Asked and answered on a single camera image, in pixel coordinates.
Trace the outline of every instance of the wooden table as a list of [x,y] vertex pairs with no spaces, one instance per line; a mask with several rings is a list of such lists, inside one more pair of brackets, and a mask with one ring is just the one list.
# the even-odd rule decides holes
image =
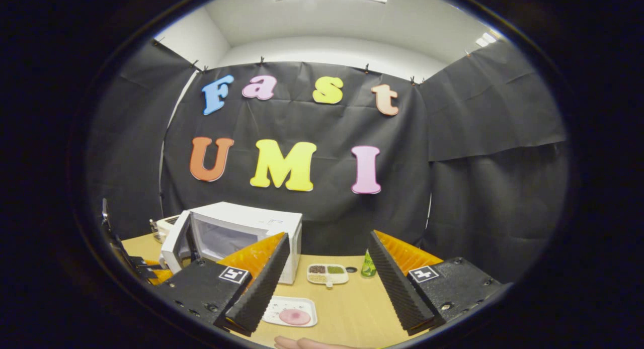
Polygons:
[[[161,244],[151,234],[127,239],[123,246],[130,255],[144,259],[158,260]],[[277,335],[344,344],[355,347],[383,347],[402,342],[426,331],[407,335],[393,310],[391,301],[384,290],[380,277],[363,278],[360,271],[349,273],[349,281],[333,285],[316,285],[306,280],[306,267],[310,264],[340,264],[345,267],[362,268],[364,256],[317,256],[301,255],[297,276],[293,285],[278,284],[274,294],[307,298],[315,303],[317,324],[309,328],[282,326],[260,321],[253,335],[245,339],[273,347]]]

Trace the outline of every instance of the microwave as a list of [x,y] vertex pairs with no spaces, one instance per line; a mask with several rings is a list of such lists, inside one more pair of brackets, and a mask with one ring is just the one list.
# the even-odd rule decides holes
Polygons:
[[[163,242],[159,257],[161,265],[173,273],[181,271],[182,261],[190,257],[190,244],[193,244],[201,257],[220,260],[250,244],[286,232],[290,255],[279,282],[292,284],[295,281],[301,252],[301,213],[219,202],[185,210],[179,216],[161,221],[165,221],[163,225],[174,221]],[[192,236],[192,242],[188,241],[189,236]]]

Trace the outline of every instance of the foam letter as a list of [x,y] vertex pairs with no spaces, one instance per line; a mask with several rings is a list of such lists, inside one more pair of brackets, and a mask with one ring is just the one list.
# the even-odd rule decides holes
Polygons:
[[356,184],[351,186],[353,193],[375,195],[380,192],[380,184],[375,181],[375,156],[380,149],[369,145],[353,147],[351,152],[356,156]]
[[246,85],[241,94],[247,98],[257,98],[268,100],[273,97],[273,88],[275,88],[277,79],[273,76],[260,75],[251,78],[251,84]]
[[391,98],[397,98],[398,93],[392,92],[389,85],[378,85],[371,88],[371,92],[375,93],[375,106],[378,110],[385,115],[398,114],[398,108],[391,106]]
[[223,101],[220,101],[219,97],[225,98],[228,96],[228,85],[226,84],[232,83],[233,80],[232,75],[226,75],[203,87],[202,92],[205,92],[205,109],[203,109],[203,115],[209,115],[221,109]]
[[323,76],[315,82],[313,100],[324,104],[335,104],[342,100],[342,88],[345,84],[340,78]]
[[271,171],[273,184],[280,188],[290,172],[290,178],[286,182],[288,189],[302,192],[313,190],[310,172],[311,156],[317,150],[315,144],[300,141],[293,145],[286,158],[281,154],[280,146],[274,140],[258,140],[255,145],[260,149],[260,156],[257,159],[255,177],[251,178],[251,186],[270,186],[271,181],[267,175]]
[[217,145],[217,158],[214,161],[214,168],[207,170],[203,167],[205,150],[212,143],[211,138],[197,136],[193,139],[193,154],[190,157],[190,173],[198,180],[212,182],[218,180],[223,175],[223,169],[226,168],[226,158],[228,157],[228,148],[235,141],[230,138],[219,138],[215,141]]

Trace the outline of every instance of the white tray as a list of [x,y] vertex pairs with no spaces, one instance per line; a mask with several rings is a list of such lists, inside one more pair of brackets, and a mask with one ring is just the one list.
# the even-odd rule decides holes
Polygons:
[[[309,273],[309,269],[311,266],[324,266],[325,267],[325,273],[324,274],[312,274]],[[335,267],[341,267],[342,270],[344,271],[343,274],[329,274],[329,266],[335,266]],[[327,280],[325,282],[317,282],[311,280],[312,275],[320,275],[324,276]],[[334,284],[343,284],[347,281],[349,281],[349,275],[347,273],[347,269],[343,265],[337,265],[337,264],[310,264],[308,267],[306,267],[306,279],[310,283],[314,284],[320,284],[320,285],[326,285],[327,287],[333,287]]]
[[[287,309],[302,310],[311,317],[311,321],[304,325],[288,324],[280,319],[280,312]],[[269,306],[262,316],[262,320],[270,322],[271,324],[295,326],[296,328],[306,328],[317,324],[317,314],[315,313],[315,303],[309,299],[304,298],[290,298],[288,296],[273,296],[269,302]]]

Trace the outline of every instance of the black fabric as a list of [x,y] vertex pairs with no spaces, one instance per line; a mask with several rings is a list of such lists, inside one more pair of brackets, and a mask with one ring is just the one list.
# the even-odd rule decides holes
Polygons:
[[432,163],[432,209],[421,248],[465,257],[515,281],[556,228],[568,188],[566,142]]
[[[204,116],[202,88],[232,74],[235,81],[223,108]],[[269,100],[247,99],[242,89],[253,76],[275,76]],[[313,101],[315,81],[342,79],[338,104]],[[398,92],[398,115],[383,115],[371,88],[386,83]],[[409,81],[386,74],[322,63],[280,62],[236,65],[199,74],[177,108],[165,140],[162,174],[166,216],[226,201],[278,211],[301,212],[302,253],[360,255],[373,229],[409,242],[421,239],[430,197],[426,115],[421,95]],[[223,176],[214,182],[195,179],[189,170],[196,136],[211,138],[204,166],[214,166],[217,138],[232,138]],[[299,141],[317,145],[311,161],[310,192],[253,187],[258,161],[256,141],[278,141],[284,156]],[[380,149],[376,158],[377,195],[356,195],[356,145]]]
[[478,49],[420,85],[430,161],[566,140],[547,86],[505,40]]
[[88,127],[86,180],[98,224],[107,198],[110,222],[122,239],[150,233],[161,219],[161,144],[181,90],[195,71],[163,45],[147,44],[104,92]]

